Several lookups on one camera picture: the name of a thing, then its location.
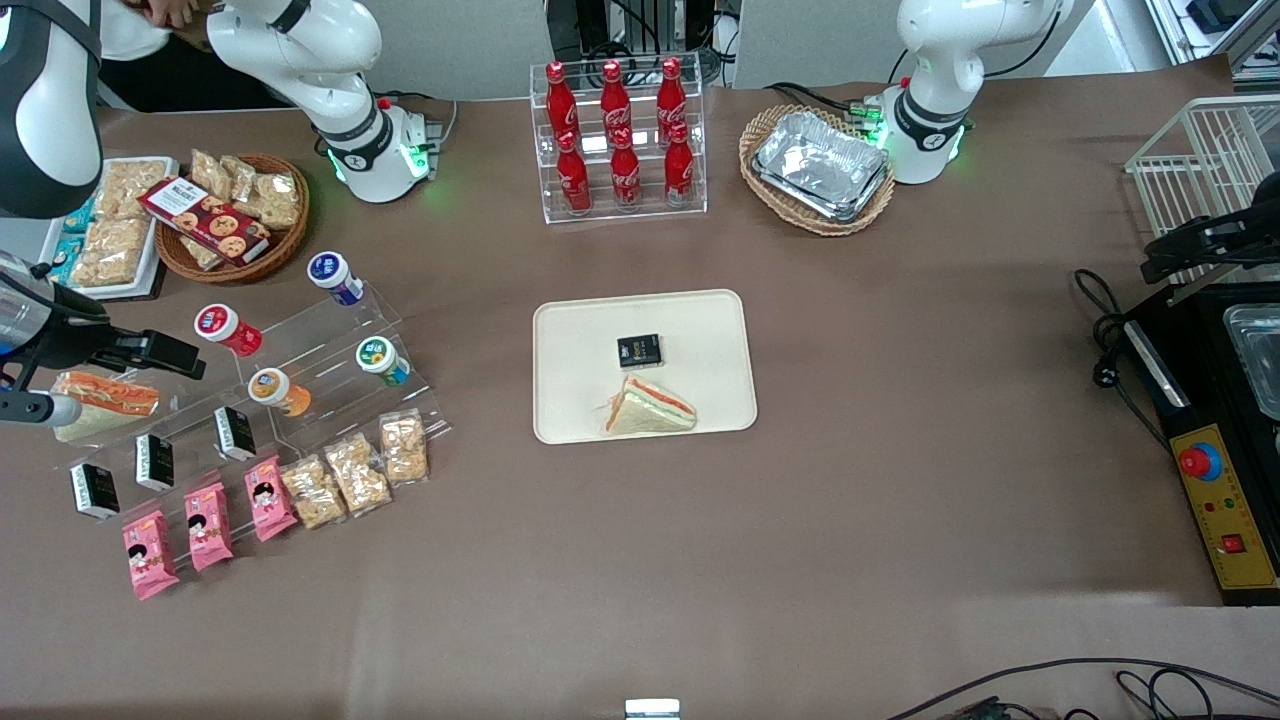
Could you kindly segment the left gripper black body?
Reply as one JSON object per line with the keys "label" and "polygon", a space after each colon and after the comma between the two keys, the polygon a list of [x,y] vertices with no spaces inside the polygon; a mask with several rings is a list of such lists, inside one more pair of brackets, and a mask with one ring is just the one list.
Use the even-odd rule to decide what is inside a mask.
{"label": "left gripper black body", "polygon": [[1199,229],[1203,263],[1239,265],[1277,264],[1279,176],[1267,176],[1254,191],[1251,205],[1228,215],[1204,219]]}

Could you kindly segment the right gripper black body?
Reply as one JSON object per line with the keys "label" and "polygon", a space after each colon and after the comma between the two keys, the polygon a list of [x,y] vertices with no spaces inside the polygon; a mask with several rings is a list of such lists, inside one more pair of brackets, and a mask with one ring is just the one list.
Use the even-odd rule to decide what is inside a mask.
{"label": "right gripper black body", "polygon": [[118,372],[115,331],[100,304],[33,274],[15,255],[3,256],[3,391],[24,389],[37,366],[97,366]]}

